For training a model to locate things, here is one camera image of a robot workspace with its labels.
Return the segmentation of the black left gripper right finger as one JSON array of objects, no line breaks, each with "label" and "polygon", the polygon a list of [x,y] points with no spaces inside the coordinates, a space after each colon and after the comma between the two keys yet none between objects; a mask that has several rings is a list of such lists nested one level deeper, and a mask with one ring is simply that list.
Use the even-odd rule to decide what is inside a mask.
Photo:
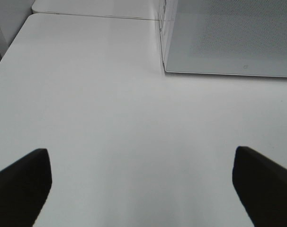
[{"label": "black left gripper right finger", "polygon": [[287,227],[287,169],[250,147],[235,151],[232,182],[256,227]]}]

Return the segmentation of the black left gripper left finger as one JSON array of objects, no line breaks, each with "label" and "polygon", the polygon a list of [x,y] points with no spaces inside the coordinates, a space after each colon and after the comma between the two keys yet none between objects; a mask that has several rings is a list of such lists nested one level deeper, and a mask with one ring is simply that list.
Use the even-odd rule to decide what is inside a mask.
[{"label": "black left gripper left finger", "polygon": [[36,149],[0,171],[0,227],[31,227],[52,187],[48,150]]}]

